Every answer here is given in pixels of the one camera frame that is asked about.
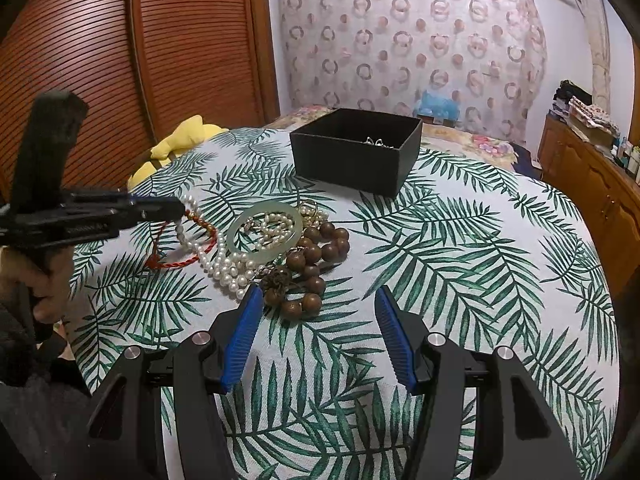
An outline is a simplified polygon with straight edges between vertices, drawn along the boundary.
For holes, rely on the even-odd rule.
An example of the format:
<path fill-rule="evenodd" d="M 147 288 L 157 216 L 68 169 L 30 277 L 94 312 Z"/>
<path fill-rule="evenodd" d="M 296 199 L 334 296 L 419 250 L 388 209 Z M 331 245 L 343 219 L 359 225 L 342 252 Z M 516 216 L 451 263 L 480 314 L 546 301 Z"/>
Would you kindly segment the person's left hand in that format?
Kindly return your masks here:
<path fill-rule="evenodd" d="M 49 270 L 43 271 L 29 258 L 7 247 L 1 248 L 1 305 L 18 305 L 20 286 L 30 288 L 37 299 L 35 319 L 43 324 L 54 324 L 64 315 L 70 296 L 70 279 L 74 273 L 74 248 L 65 247 L 50 252 Z"/>

